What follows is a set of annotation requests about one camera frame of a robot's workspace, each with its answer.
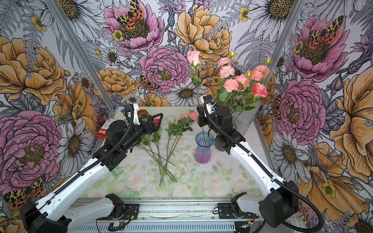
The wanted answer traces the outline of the pink rose bunch on table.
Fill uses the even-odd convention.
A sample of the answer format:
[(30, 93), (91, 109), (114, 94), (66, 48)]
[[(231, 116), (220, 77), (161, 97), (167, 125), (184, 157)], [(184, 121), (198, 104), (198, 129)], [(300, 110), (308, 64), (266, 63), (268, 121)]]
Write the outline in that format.
[(146, 135), (138, 148), (144, 150), (157, 164), (159, 170), (159, 184), (168, 177), (171, 182), (176, 182), (175, 175), (169, 170), (170, 159), (174, 154), (176, 147), (182, 136), (187, 132), (192, 132), (192, 124), (198, 120), (198, 115), (194, 110), (182, 114), (179, 120), (173, 120), (170, 117), (166, 119), (166, 126), (161, 127), (157, 132)]

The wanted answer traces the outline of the blue purple glass vase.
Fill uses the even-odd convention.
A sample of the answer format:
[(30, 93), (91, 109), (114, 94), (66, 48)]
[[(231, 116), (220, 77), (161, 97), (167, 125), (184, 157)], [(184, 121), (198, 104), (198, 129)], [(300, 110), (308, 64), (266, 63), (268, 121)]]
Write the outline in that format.
[(211, 146), (214, 144), (214, 136), (206, 131), (199, 132), (195, 137), (197, 148), (194, 153), (195, 161), (206, 164), (211, 160)]

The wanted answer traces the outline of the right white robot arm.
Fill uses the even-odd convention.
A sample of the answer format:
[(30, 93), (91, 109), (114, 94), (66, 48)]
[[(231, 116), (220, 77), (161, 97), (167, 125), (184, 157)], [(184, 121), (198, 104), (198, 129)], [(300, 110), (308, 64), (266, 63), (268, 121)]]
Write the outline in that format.
[(286, 224), (299, 210), (295, 184), (285, 182), (256, 156), (246, 139), (233, 128), (233, 116), (228, 107), (218, 106), (211, 95), (200, 99), (199, 126), (207, 125), (216, 134), (218, 145), (239, 162), (264, 196), (263, 200), (255, 201), (247, 192), (241, 192), (231, 199), (233, 215), (237, 218), (245, 213), (259, 215), (273, 228)]

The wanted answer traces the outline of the silver metal box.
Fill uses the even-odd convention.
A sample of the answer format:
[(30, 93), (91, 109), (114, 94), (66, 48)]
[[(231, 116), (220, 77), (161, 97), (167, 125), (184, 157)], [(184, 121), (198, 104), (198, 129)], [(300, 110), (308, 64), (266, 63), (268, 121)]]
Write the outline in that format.
[(251, 122), (253, 121), (254, 117), (256, 116), (257, 112), (261, 107), (261, 102), (255, 103), (255, 108), (250, 111), (243, 112), (236, 120), (236, 130), (241, 134), (245, 135), (246, 131), (248, 130)]

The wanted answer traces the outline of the white vent grille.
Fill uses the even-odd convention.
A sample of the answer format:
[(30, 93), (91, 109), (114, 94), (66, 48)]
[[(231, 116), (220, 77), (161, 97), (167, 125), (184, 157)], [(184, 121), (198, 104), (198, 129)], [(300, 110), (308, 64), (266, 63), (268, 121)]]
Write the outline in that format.
[(73, 230), (73, 233), (233, 233), (235, 223), (218, 222), (121, 222), (89, 223)]

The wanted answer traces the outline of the red white snack box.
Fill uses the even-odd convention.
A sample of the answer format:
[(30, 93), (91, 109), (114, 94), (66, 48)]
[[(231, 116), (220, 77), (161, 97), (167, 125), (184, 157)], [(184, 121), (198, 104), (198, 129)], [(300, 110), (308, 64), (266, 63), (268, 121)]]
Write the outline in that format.
[(97, 137), (98, 139), (107, 139), (106, 131), (109, 129), (109, 126), (114, 122), (117, 121), (117, 119), (109, 118), (106, 120), (106, 122), (103, 124), (103, 126), (98, 130)]

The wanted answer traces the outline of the aluminium front rail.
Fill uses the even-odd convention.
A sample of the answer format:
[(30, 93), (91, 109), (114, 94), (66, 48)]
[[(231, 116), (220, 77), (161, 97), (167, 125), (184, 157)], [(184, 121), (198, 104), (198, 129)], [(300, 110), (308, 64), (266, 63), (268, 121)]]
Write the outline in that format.
[(61, 217), (70, 218), (71, 229), (75, 229), (101, 217), (109, 216), (114, 207), (123, 204), (139, 204), (139, 214), (136, 220), (98, 220), (98, 221), (245, 221), (254, 219), (220, 219), (218, 203), (231, 203), (230, 199), (127, 199), (115, 204), (109, 198), (82, 199), (77, 203), (55, 200), (48, 205), (45, 212), (52, 220)]

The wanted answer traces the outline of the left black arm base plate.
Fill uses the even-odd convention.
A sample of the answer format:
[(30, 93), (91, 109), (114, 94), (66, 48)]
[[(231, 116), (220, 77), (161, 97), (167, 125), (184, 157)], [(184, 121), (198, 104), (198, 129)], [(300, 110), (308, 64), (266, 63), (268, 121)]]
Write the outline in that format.
[(112, 213), (98, 220), (136, 220), (139, 214), (139, 204), (123, 204), (114, 207)]

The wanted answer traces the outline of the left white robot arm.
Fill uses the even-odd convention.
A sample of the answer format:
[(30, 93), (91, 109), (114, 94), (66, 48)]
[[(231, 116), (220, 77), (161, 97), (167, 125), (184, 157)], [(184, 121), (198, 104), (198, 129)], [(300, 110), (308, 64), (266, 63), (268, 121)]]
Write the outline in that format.
[(115, 194), (108, 194), (95, 203), (76, 209), (70, 206), (95, 182), (114, 170), (141, 142), (145, 135), (157, 132), (163, 118), (138, 117), (137, 104), (122, 109), (126, 120), (116, 120), (105, 131), (107, 139), (91, 159), (55, 191), (36, 202), (26, 202), (20, 209), (24, 228), (28, 233), (70, 233), (102, 217), (120, 218), (124, 203)]

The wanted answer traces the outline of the dark red flower stem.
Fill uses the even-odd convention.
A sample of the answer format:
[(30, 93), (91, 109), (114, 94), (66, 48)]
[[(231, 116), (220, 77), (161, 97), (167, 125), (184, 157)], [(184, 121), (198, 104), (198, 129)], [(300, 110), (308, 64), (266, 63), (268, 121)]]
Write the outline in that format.
[(144, 110), (144, 109), (140, 109), (137, 111), (137, 115), (138, 117), (146, 117), (149, 115), (148, 111)]

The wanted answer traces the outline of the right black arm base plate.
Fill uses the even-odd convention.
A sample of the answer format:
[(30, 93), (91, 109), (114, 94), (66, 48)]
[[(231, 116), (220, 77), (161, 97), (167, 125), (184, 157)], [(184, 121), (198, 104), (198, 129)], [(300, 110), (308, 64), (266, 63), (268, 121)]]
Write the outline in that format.
[(243, 212), (236, 204), (218, 203), (218, 215), (220, 219), (254, 219), (258, 217), (253, 213)]

